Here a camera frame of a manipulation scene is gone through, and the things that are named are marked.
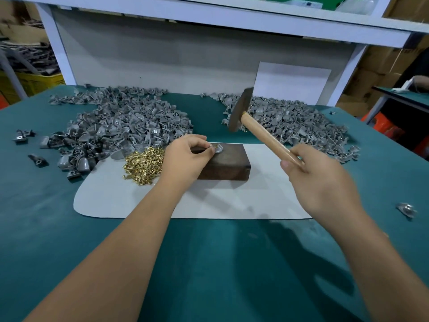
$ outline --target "left hand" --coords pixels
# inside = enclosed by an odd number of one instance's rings
[[[193,154],[190,148],[195,146],[206,150],[200,154]],[[160,181],[174,183],[186,191],[214,154],[215,148],[207,141],[206,136],[184,135],[166,148]]]

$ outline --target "white paper sheet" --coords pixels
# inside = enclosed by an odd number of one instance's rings
[[[253,95],[316,105],[330,73],[329,69],[260,62]]]
[[[197,180],[184,194],[173,218],[304,219],[310,216],[299,204],[280,160],[263,144],[244,144],[251,164],[242,181]],[[74,209],[100,218],[125,218],[152,188],[124,180],[124,161],[99,162],[78,189]]]

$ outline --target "metal hammer head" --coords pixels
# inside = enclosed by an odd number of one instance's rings
[[[252,95],[253,95],[253,87],[244,89],[244,92],[242,93],[239,100],[237,101],[233,109],[233,112],[231,113],[231,116],[229,118],[228,128],[230,132],[236,132],[240,128],[241,116],[243,115],[244,112],[247,112],[250,101],[252,99]]]

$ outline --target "yellow bin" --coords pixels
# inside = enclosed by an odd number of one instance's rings
[[[33,75],[30,73],[15,73],[28,96],[36,95],[37,93],[58,85],[65,85],[64,78],[61,73],[51,75],[50,77],[46,77],[44,75]],[[9,81],[9,78],[3,71],[0,71],[0,91],[3,93],[9,104],[14,104],[20,101],[15,89]]]

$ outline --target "white shelf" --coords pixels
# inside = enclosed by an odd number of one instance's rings
[[[429,25],[260,0],[23,0],[285,35],[401,48]]]

